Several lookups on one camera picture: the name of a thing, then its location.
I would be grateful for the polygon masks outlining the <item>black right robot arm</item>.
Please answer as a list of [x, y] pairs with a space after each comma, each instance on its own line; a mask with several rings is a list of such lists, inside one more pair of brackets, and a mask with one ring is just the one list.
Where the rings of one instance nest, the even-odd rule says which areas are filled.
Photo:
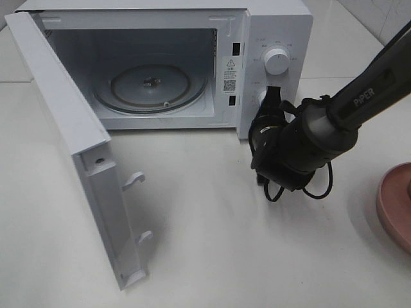
[[304, 98], [298, 107], [268, 86], [249, 129], [251, 169], [266, 198], [277, 201], [284, 190], [306, 190], [316, 170], [354, 147], [364, 122], [410, 94], [410, 25], [406, 24], [364, 72], [334, 96]]

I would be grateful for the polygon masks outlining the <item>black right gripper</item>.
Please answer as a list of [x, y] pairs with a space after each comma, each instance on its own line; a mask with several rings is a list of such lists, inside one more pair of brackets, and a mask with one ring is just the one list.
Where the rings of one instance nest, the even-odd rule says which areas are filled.
[[279, 108], [281, 88], [268, 86], [249, 129], [252, 152], [251, 169], [257, 174], [260, 186], [274, 182], [289, 191], [305, 187], [314, 173], [301, 174], [287, 167], [279, 149], [280, 135], [288, 125], [283, 110]]

